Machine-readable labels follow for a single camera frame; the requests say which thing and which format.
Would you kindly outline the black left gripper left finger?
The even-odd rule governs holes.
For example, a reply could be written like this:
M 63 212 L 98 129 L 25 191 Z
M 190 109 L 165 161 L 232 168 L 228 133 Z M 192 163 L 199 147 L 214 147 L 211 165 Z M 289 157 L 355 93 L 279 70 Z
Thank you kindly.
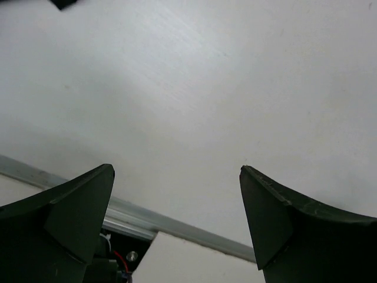
M 92 262 L 115 171 L 103 164 L 1 207 L 1 282 L 82 282 Z

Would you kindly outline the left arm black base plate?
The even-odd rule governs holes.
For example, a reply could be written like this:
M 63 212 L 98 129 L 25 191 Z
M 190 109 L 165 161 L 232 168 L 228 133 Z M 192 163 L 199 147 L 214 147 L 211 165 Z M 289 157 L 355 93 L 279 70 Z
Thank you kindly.
M 151 246 L 126 232 L 102 228 L 92 262 L 87 266 L 84 282 L 132 282 L 133 273 Z

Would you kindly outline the black pleated skirt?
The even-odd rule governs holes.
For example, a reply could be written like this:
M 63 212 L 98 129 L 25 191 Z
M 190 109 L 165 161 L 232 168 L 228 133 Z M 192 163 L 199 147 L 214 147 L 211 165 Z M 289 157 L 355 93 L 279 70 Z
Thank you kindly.
M 60 11 L 75 5 L 78 0 L 50 0 Z

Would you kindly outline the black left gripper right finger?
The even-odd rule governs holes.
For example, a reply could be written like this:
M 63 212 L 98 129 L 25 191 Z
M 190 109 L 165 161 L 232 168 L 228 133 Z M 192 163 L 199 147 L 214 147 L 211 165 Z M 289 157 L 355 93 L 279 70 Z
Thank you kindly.
M 240 188 L 266 282 L 375 282 L 376 219 L 324 204 L 251 166 Z

